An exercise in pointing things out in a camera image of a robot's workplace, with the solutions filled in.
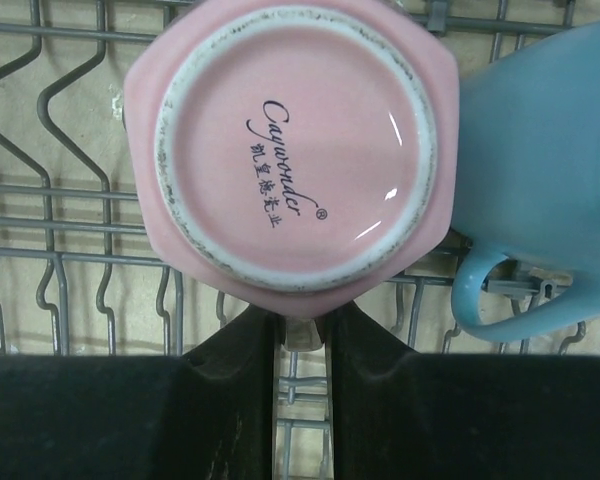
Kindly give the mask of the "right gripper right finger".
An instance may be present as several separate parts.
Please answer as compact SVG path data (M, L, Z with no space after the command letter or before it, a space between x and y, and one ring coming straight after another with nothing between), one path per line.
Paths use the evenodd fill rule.
M600 356L433 354L324 320L338 479L600 479Z

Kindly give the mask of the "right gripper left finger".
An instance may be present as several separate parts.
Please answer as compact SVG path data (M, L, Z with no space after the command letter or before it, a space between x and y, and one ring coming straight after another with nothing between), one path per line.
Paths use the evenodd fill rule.
M273 318L180 356L0 356L0 479L269 479Z

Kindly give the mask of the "pink faceted mug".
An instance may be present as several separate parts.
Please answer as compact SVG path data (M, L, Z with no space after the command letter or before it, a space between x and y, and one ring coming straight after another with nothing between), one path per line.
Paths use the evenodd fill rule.
M458 64L383 1L204 1L123 97L152 250L281 319L353 303L449 230Z

